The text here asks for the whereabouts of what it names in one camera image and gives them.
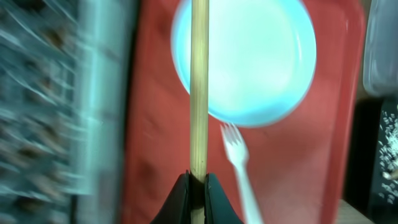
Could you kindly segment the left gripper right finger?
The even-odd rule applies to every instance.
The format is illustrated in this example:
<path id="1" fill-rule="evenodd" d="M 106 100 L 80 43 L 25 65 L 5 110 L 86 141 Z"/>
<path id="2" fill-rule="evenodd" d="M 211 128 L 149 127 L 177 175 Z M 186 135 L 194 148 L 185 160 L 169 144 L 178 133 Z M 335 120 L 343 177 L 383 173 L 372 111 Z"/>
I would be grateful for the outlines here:
<path id="1" fill-rule="evenodd" d="M 205 224 L 243 224 L 213 173 L 205 181 Z"/>

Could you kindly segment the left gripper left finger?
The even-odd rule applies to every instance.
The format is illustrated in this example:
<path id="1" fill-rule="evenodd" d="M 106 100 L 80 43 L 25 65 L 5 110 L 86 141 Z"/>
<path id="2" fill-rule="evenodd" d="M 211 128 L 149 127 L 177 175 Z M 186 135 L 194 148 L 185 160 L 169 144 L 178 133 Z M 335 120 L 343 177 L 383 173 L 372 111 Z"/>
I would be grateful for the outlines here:
<path id="1" fill-rule="evenodd" d="M 191 224 L 190 173 L 180 174 L 150 224 Z"/>

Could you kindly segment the rice and food scraps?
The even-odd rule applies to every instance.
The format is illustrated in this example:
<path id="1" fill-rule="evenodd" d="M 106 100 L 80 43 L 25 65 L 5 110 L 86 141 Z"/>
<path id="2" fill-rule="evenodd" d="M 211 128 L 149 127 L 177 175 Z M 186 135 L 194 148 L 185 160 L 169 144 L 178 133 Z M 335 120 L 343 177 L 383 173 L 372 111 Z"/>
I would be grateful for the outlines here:
<path id="1" fill-rule="evenodd" d="M 381 173 L 378 196 L 387 205 L 397 205 L 397 106 L 381 111 L 377 147 L 376 165 Z"/>

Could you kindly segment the wooden chopstick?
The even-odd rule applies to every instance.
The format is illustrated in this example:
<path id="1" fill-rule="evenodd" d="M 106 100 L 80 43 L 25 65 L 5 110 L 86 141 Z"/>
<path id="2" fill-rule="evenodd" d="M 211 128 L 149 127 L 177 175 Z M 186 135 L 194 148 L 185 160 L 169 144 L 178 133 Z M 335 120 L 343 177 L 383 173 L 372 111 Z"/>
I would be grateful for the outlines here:
<path id="1" fill-rule="evenodd" d="M 192 1 L 190 62 L 190 174 L 192 177 L 191 222 L 205 222 L 208 154 L 208 55 L 209 0 Z"/>

